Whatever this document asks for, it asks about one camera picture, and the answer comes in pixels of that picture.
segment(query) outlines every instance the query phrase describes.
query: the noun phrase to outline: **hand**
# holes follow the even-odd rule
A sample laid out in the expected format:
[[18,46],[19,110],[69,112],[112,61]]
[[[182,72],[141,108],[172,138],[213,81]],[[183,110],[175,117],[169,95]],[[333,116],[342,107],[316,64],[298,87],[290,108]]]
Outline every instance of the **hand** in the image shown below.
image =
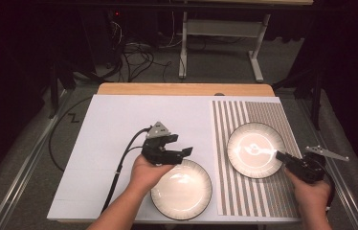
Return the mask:
[[174,165],[152,165],[140,154],[132,166],[131,179],[127,189],[132,189],[144,196],[165,173],[174,167]]
[[307,184],[288,169],[284,172],[295,186],[295,198],[299,203],[304,229],[331,229],[325,215],[330,186],[323,180]]

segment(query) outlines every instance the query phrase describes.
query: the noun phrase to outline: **white plate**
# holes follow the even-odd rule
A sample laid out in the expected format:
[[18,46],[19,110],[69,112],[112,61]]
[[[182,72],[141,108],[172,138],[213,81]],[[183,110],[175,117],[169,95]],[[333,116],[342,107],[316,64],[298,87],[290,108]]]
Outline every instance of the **white plate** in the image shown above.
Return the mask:
[[184,159],[166,173],[151,190],[156,208],[170,219],[193,219],[201,214],[212,197],[212,182],[206,171]]
[[233,167],[252,178],[264,178],[275,173],[281,162],[277,150],[286,147],[279,133],[262,123],[247,123],[238,127],[227,144],[227,153]]

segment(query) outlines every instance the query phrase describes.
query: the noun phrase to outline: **gray floor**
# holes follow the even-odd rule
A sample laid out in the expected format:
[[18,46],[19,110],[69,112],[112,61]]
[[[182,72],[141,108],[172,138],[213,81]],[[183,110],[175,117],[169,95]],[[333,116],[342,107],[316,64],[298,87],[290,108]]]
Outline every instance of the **gray floor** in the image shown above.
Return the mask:
[[[170,63],[170,65],[165,69],[164,66],[154,63],[134,81],[255,83],[251,66],[246,57],[246,47],[251,47],[253,44],[251,40],[242,40],[237,43],[207,41],[206,47],[202,50],[203,42],[199,39],[190,41],[189,69],[184,80],[178,79],[180,62],[177,47],[158,50],[144,47],[145,50],[152,52],[155,62],[160,64]],[[287,44],[281,43],[280,40],[264,42],[258,56],[264,83],[271,84],[287,76],[301,45],[301,42],[294,41]],[[138,55],[129,58],[130,63],[141,60],[141,57],[135,56]],[[99,66],[99,73],[101,74],[104,71]],[[124,67],[122,75],[125,80],[127,73],[128,69]],[[122,80],[119,76],[109,78],[111,81],[118,81],[119,79]],[[69,108],[81,99],[90,97],[96,93],[97,88],[98,86],[94,83],[78,81],[78,87],[75,91],[68,91],[63,94],[61,98],[64,103],[63,107]],[[335,229],[358,229],[358,223],[356,223],[357,227],[352,226],[353,222],[358,221],[356,213],[358,211],[358,159],[336,120],[325,94],[322,97],[320,114],[322,130],[320,132],[313,130],[306,117],[302,115],[307,115],[306,101],[296,101],[292,96],[291,89],[281,89],[277,91],[277,95],[281,98],[300,147],[322,143],[331,150],[343,152],[351,158],[349,165],[340,162],[335,163],[346,180],[343,181],[343,186],[339,188],[339,193],[334,199],[328,217]],[[48,143],[43,135],[49,131],[48,127],[55,122],[55,120],[48,119],[51,110],[49,93],[44,97],[47,102],[46,105],[19,135],[0,167],[0,209],[9,211],[8,218],[4,218],[1,229],[85,229],[87,227],[86,223],[64,224],[46,220],[62,173],[52,163],[48,152]],[[82,121],[84,119],[88,104],[89,101],[80,103],[71,110],[71,112],[76,113],[75,120]],[[68,161],[81,125],[81,122],[70,123],[70,120],[71,117],[68,115],[60,120],[53,136],[53,152],[56,155],[57,162],[63,167]],[[42,148],[37,144],[40,140],[42,140]],[[31,162],[32,152],[35,150],[36,164],[28,165],[30,174],[23,174],[20,169],[25,168],[26,165],[23,166],[23,164],[26,162]],[[17,176],[24,178],[27,186],[21,187],[18,193],[14,193],[16,194],[14,200],[3,203]],[[357,202],[345,202],[345,195],[354,197]],[[268,225],[266,229],[301,229],[301,226],[298,223]]]

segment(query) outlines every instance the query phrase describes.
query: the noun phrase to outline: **striped mat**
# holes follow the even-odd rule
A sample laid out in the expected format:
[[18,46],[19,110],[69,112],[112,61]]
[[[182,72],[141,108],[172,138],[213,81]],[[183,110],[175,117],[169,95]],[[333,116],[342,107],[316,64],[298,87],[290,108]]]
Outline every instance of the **striped mat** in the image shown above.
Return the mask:
[[282,168],[262,179],[249,178],[231,165],[226,146],[239,126],[258,122],[275,129],[287,152],[301,156],[281,103],[212,101],[215,175],[219,215],[298,218],[293,187]]

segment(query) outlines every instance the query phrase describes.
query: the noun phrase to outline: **table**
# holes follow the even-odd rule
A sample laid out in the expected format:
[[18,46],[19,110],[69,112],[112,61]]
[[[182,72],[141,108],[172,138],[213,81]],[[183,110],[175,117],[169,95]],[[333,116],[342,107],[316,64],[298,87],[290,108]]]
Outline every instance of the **table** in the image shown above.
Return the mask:
[[[312,0],[198,0],[191,2],[221,2],[243,4],[278,4],[278,5],[312,5]],[[229,21],[229,20],[205,20],[188,19],[188,13],[183,13],[182,48],[180,53],[179,78],[186,77],[188,69],[188,35],[219,35],[239,36],[256,39],[253,51],[248,52],[248,58],[254,71],[257,82],[263,82],[263,76],[257,62],[257,54],[265,36],[271,14],[266,13],[262,21]]]
[[[216,95],[217,93],[227,96],[209,96]],[[231,185],[234,184],[235,180],[232,179],[231,181],[220,183],[223,177],[217,177],[214,152],[224,154],[224,148],[216,147],[217,149],[214,149],[214,146],[223,146],[226,141],[217,141],[216,144],[214,140],[217,140],[218,136],[228,134],[215,133],[212,131],[212,129],[214,129],[212,127],[212,121],[208,119],[212,115],[208,108],[209,104],[214,104],[215,101],[218,101],[218,104],[224,104],[227,99],[230,102],[229,104],[232,102],[245,101],[245,105],[242,105],[245,107],[249,106],[247,103],[257,105],[263,102],[262,104],[265,104],[264,107],[270,106],[267,104],[273,104],[284,114],[279,98],[274,97],[272,88],[266,84],[102,84],[99,88],[98,95],[94,97],[88,109],[68,166],[57,189],[53,205],[48,214],[48,219],[58,221],[91,221],[96,219],[100,214],[102,204],[105,201],[108,189],[111,185],[114,171],[117,169],[117,164],[120,160],[121,155],[118,152],[122,152],[123,149],[121,148],[125,148],[133,133],[138,131],[138,126],[142,128],[145,124],[148,125],[149,122],[156,122],[155,119],[162,119],[162,122],[169,128],[169,131],[179,134],[179,141],[177,143],[170,143],[167,149],[181,150],[187,148],[188,146],[186,145],[190,145],[191,143],[194,149],[189,159],[197,162],[206,170],[213,184],[213,196],[206,210],[196,218],[180,221],[179,223],[257,224],[257,222],[280,223],[299,221],[300,219],[297,214],[296,203],[292,192],[293,188],[290,181],[285,179],[282,172],[277,172],[276,175],[274,175],[275,177],[271,177],[271,179],[263,182],[261,180],[247,178],[243,175],[236,174],[237,172],[234,170],[229,171],[227,169],[224,170],[224,173],[229,177],[237,177],[238,181],[240,181],[239,178],[248,180],[246,183],[248,183],[247,188],[250,188],[247,189],[249,193],[240,193],[240,189],[231,190],[228,188],[227,192],[220,192],[224,191],[220,185]],[[169,109],[169,106],[172,104],[174,105],[174,109]],[[266,108],[262,108],[259,110],[255,107],[253,109],[256,111],[255,113],[248,110],[247,117],[250,116],[250,122],[254,121],[254,116],[258,119],[268,116],[272,118],[273,124],[277,122],[282,123],[286,132],[290,132],[290,135],[286,138],[287,140],[285,139],[285,145],[288,151],[292,154],[295,153],[295,155],[299,155],[296,141],[287,124],[286,117],[281,117],[282,120],[280,122],[274,113],[268,113],[265,109]],[[261,111],[265,111],[268,115],[260,113]],[[214,117],[217,120],[228,119],[225,117],[226,114],[221,115],[220,112],[217,112],[217,114],[219,118]],[[234,122],[233,125],[234,128],[239,126],[236,122]],[[141,145],[143,141],[144,140],[136,140],[133,146]],[[130,174],[129,166],[137,154],[130,152],[130,154],[126,156],[124,168],[112,200],[123,191],[128,183]],[[271,192],[266,188],[271,188],[271,191],[275,191],[273,188],[278,188],[278,190]],[[228,198],[232,196],[230,195],[232,193],[239,194],[238,196],[242,197],[241,200],[245,200],[245,204],[242,202],[242,207],[234,208],[231,213],[228,214],[226,211],[222,211],[221,208],[217,207],[229,206],[229,203],[233,202],[233,200]],[[286,205],[280,203],[277,208],[275,208],[274,205],[269,205],[269,203],[273,203],[274,200],[276,202],[277,198],[283,200]],[[274,209],[278,209],[277,214],[273,214]],[[153,205],[150,196],[145,197],[136,217],[136,222],[178,223],[178,221],[160,214]]]

